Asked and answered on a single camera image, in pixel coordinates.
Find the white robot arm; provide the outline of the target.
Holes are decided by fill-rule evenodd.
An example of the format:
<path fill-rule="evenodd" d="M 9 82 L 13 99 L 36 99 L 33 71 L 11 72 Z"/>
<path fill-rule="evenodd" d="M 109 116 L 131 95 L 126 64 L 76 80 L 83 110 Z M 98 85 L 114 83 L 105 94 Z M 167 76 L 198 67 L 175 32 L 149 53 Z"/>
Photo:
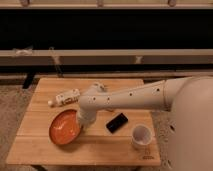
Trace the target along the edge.
<path fill-rule="evenodd" d="M 78 104 L 77 120 L 84 127 L 104 109 L 168 111 L 165 171 L 213 171 L 213 77 L 168 79 L 111 92 L 94 83 Z"/>

